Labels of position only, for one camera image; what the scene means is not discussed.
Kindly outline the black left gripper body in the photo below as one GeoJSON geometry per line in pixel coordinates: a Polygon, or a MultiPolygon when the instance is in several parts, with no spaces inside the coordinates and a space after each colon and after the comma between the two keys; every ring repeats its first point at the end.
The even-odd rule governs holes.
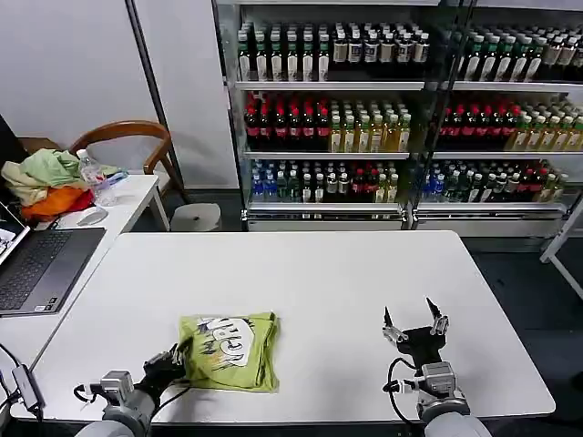
{"type": "Polygon", "coordinates": [[[145,375],[134,385],[136,390],[146,393],[155,403],[160,403],[161,395],[173,382],[181,381],[186,377],[184,367],[160,365],[159,356],[160,353],[144,363],[145,375]]]}

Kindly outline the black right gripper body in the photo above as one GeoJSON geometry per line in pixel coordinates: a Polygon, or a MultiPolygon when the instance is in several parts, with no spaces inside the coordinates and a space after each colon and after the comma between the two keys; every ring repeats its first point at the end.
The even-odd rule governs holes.
{"type": "Polygon", "coordinates": [[[445,346],[445,335],[432,333],[429,326],[405,330],[397,342],[397,349],[413,359],[414,368],[442,361],[440,350],[445,346]]]}

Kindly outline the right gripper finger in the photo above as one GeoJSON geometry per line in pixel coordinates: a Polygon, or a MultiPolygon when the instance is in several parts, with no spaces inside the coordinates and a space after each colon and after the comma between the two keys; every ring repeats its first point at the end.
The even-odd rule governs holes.
{"type": "Polygon", "coordinates": [[[425,300],[433,317],[433,326],[430,329],[430,334],[434,336],[445,336],[449,328],[448,316],[444,315],[430,298],[426,297],[425,300]]]}
{"type": "Polygon", "coordinates": [[[384,307],[384,326],[383,334],[386,339],[390,342],[404,342],[406,341],[406,335],[397,329],[392,322],[390,313],[387,307],[384,307]]]}

